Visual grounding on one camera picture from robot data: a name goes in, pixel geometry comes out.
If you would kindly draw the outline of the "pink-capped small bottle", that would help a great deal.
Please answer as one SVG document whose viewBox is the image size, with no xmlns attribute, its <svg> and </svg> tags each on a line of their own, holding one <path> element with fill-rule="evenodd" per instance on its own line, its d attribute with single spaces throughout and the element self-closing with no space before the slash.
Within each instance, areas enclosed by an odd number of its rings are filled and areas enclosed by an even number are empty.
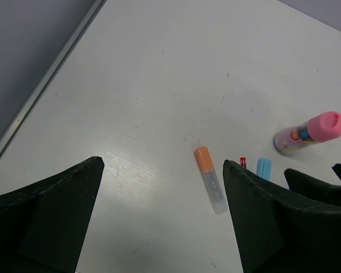
<svg viewBox="0 0 341 273">
<path fill-rule="evenodd" d="M 274 135 L 275 149 L 282 154 L 341 137 L 341 114 L 328 111 L 300 125 L 285 128 Z"/>
</svg>

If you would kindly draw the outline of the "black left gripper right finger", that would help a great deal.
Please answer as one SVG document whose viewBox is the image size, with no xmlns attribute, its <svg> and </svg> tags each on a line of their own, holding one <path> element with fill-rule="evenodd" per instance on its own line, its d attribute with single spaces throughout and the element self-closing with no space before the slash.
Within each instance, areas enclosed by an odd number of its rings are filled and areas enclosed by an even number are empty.
<svg viewBox="0 0 341 273">
<path fill-rule="evenodd" d="M 341 272 L 341 204 L 301 196 L 230 160 L 223 179 L 244 272 Z"/>
</svg>

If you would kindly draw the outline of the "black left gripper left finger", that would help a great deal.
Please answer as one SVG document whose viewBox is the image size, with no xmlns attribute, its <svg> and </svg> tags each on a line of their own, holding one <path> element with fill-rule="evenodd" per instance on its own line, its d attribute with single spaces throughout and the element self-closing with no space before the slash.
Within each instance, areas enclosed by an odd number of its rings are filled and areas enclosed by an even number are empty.
<svg viewBox="0 0 341 273">
<path fill-rule="evenodd" d="M 0 195 L 0 272 L 75 272 L 104 166 L 93 156 Z"/>
</svg>

